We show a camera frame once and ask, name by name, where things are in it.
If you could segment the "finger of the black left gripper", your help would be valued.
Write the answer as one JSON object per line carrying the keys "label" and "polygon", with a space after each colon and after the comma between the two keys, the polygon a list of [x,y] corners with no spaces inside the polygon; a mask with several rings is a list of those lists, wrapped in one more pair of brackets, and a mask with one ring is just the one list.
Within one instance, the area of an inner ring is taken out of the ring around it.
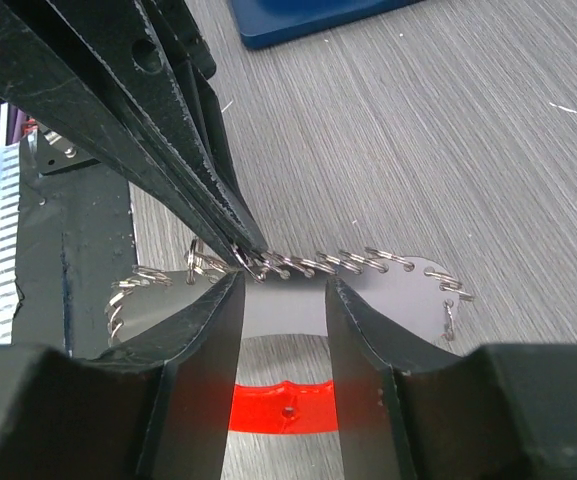
{"label": "finger of the black left gripper", "polygon": [[53,1],[113,83],[110,110],[154,162],[152,189],[217,253],[262,253],[243,199],[209,50],[182,1]]}
{"label": "finger of the black left gripper", "polygon": [[[153,196],[161,176],[110,110],[109,75],[51,2],[0,1],[0,103],[21,108]],[[241,253],[212,251],[230,266],[241,263]]]}

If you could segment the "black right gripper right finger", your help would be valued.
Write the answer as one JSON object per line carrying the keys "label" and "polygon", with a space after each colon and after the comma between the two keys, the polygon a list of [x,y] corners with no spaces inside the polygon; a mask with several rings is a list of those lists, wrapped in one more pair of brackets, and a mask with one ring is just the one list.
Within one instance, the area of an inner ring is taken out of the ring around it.
{"label": "black right gripper right finger", "polygon": [[442,350],[340,278],[325,292],[349,479],[577,479],[577,344]]}

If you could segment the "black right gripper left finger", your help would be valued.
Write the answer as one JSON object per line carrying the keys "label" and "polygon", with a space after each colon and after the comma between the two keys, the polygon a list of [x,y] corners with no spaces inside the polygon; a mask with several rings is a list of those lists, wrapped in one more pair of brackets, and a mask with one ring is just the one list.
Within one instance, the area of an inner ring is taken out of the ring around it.
{"label": "black right gripper left finger", "polygon": [[92,360],[0,345],[0,479],[216,479],[243,327],[231,274]]}

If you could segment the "red plastic handle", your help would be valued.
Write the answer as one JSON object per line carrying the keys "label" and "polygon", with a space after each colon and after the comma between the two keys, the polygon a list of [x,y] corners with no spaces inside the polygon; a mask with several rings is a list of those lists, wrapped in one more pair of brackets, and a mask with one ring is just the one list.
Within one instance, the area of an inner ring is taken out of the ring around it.
{"label": "red plastic handle", "polygon": [[229,430],[270,435],[309,435],[338,431],[334,382],[270,386],[236,384]]}

